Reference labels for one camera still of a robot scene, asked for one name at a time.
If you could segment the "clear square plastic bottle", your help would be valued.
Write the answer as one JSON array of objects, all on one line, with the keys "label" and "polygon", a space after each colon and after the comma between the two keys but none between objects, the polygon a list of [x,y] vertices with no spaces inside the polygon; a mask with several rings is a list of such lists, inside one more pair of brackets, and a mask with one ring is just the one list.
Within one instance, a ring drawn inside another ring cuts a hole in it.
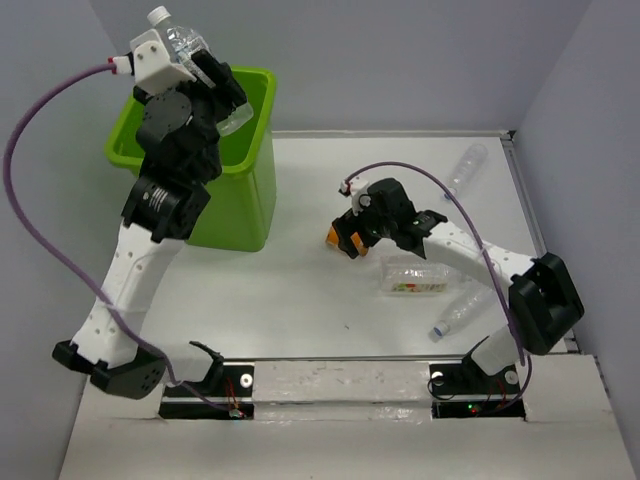
[{"label": "clear square plastic bottle", "polygon": [[386,294],[443,293],[450,276],[449,267],[415,256],[386,256],[380,261],[380,290]]}]

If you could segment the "clear water bottle blue label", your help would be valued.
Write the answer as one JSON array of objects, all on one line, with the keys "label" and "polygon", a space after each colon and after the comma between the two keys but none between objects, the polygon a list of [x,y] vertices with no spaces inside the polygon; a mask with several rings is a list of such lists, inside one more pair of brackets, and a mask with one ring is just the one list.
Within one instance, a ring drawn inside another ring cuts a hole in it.
[{"label": "clear water bottle blue label", "polygon": [[196,30],[175,23],[164,6],[153,9],[147,19],[160,34],[171,59],[213,91],[223,109],[217,120],[221,136],[231,135],[253,117],[247,94],[235,79],[230,66],[216,59]]}]

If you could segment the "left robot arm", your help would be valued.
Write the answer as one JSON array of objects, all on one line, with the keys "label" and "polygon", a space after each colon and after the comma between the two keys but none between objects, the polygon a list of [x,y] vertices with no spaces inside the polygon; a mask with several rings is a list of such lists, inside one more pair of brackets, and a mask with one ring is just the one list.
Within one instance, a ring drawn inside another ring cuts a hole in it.
[{"label": "left robot arm", "polygon": [[211,86],[196,79],[174,80],[157,93],[134,88],[143,106],[136,140],[144,158],[121,213],[113,260],[85,323],[52,352],[113,396],[142,399],[175,376],[167,354],[141,338],[141,324],[210,201],[207,184],[222,173],[218,124],[247,102],[228,64],[206,50],[190,58]]}]

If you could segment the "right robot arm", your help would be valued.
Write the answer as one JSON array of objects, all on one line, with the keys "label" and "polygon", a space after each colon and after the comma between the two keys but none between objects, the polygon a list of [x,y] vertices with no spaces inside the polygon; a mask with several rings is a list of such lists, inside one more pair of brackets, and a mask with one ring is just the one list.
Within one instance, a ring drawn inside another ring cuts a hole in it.
[{"label": "right robot arm", "polygon": [[521,355],[544,356],[584,316],[585,309],[565,262],[550,252],[534,258],[470,234],[432,210],[417,210],[393,178],[345,181],[351,202],[332,227],[338,247],[359,257],[382,239],[418,257],[456,269],[494,290],[505,303],[506,326],[481,340],[463,359],[462,384],[482,392]]}]

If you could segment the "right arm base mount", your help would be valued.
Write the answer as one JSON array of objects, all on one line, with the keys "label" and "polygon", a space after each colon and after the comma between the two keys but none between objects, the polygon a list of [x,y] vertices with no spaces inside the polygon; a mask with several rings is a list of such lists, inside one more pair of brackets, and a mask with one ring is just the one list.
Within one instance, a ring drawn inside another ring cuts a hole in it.
[{"label": "right arm base mount", "polygon": [[462,375],[460,363],[430,365],[427,381],[434,420],[471,418],[525,419],[521,384],[516,367],[507,366],[493,376],[480,372],[475,379]]}]

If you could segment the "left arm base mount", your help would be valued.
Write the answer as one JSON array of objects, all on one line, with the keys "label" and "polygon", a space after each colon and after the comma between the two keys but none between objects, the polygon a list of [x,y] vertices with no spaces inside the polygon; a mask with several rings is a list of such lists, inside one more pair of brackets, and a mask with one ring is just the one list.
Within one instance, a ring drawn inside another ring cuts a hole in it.
[{"label": "left arm base mount", "polygon": [[254,371],[254,362],[226,362],[222,378],[216,385],[198,387],[205,401],[182,385],[165,386],[159,416],[165,420],[252,420]]}]

